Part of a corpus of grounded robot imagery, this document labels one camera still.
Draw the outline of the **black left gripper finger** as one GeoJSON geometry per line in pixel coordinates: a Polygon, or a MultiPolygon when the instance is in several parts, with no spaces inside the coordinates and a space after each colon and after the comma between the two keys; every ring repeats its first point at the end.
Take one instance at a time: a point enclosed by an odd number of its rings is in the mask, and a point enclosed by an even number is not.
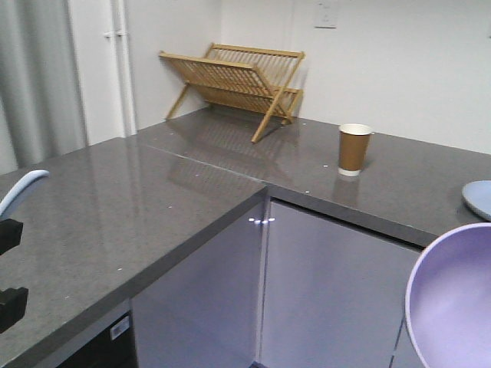
{"type": "Polygon", "coordinates": [[[3,255],[7,251],[19,246],[21,243],[21,235],[23,231],[23,223],[14,219],[5,219],[0,222],[0,254],[3,255]]]}
{"type": "Polygon", "coordinates": [[[25,287],[8,288],[1,291],[1,332],[16,324],[25,315],[28,289],[25,287]]]}

